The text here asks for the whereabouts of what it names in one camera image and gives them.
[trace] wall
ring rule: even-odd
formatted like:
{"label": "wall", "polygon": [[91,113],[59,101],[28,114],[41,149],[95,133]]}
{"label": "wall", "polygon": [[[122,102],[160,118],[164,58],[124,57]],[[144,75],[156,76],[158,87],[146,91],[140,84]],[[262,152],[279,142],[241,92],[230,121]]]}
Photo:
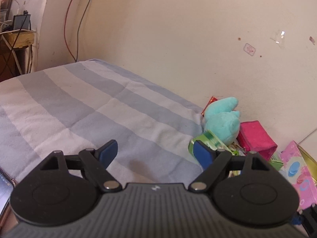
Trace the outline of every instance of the wall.
{"label": "wall", "polygon": [[[31,14],[32,29],[37,31],[37,33],[35,34],[35,44],[33,46],[33,53],[34,53],[33,65],[36,66],[37,55],[38,55],[39,33],[41,31],[42,17],[45,10],[46,0],[18,0],[18,2],[21,5],[21,11],[27,10]],[[18,9],[18,5],[15,2],[13,2],[11,6],[11,17],[9,19],[12,19],[12,16],[13,16],[12,12],[16,13],[17,9]]]}
{"label": "wall", "polygon": [[[63,37],[63,25],[70,0],[18,0],[21,11],[31,14],[32,29],[36,30],[33,45],[34,63],[32,71],[42,70],[68,63],[68,54]],[[67,39],[70,39],[79,0],[74,0],[69,11]],[[17,11],[12,4],[12,12]]]}
{"label": "wall", "polygon": [[[70,0],[47,0],[42,20],[37,70],[69,62],[64,43],[64,20]],[[79,0],[73,0],[69,9],[66,39],[70,40]]]}
{"label": "wall", "polygon": [[[80,1],[76,24],[87,1]],[[241,120],[260,120],[283,149],[317,126],[317,46],[309,41],[317,39],[316,4],[93,0],[80,33],[80,59],[117,64],[202,107],[212,95],[236,96]],[[243,51],[246,43],[256,48],[254,56]]]}

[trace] pink box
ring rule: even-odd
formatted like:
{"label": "pink box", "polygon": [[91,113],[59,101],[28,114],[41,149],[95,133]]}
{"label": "pink box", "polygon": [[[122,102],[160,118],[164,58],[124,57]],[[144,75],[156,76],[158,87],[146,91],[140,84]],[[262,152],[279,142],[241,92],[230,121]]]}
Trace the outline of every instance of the pink box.
{"label": "pink box", "polygon": [[267,161],[277,149],[276,143],[267,134],[259,121],[242,122],[237,140],[246,151],[259,152]]}
{"label": "pink box", "polygon": [[284,163],[288,181],[300,197],[299,209],[305,209],[312,203],[317,203],[316,186],[295,141],[292,141],[281,153],[281,160]]}

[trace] red package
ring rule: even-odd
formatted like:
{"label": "red package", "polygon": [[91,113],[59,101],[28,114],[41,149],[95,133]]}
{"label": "red package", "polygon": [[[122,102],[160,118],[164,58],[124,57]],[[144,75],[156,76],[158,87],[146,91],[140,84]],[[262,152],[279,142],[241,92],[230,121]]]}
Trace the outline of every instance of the red package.
{"label": "red package", "polygon": [[211,97],[211,99],[209,100],[208,104],[205,106],[204,110],[201,112],[202,116],[205,116],[205,111],[207,109],[207,107],[214,101],[217,101],[218,99],[216,97]]}
{"label": "red package", "polygon": [[277,149],[277,144],[267,134],[259,121],[242,122],[237,140],[246,151],[259,152],[267,161]]}

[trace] logo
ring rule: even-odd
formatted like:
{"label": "logo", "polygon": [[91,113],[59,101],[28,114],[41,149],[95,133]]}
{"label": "logo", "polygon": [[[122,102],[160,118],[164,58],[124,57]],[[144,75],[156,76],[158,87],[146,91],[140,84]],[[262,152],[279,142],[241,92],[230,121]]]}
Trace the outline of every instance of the logo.
{"label": "logo", "polygon": [[157,190],[159,190],[160,188],[161,188],[160,186],[155,185],[155,186],[153,186],[151,189],[154,190],[154,191],[157,191]]}

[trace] teal plush toy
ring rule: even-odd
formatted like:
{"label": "teal plush toy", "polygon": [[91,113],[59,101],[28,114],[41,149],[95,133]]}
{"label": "teal plush toy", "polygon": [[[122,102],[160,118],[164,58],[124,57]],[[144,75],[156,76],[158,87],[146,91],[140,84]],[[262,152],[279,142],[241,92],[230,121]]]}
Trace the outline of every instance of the teal plush toy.
{"label": "teal plush toy", "polygon": [[213,132],[224,144],[230,145],[240,130],[240,112],[233,111],[238,105],[235,97],[211,103],[205,111],[205,131]]}

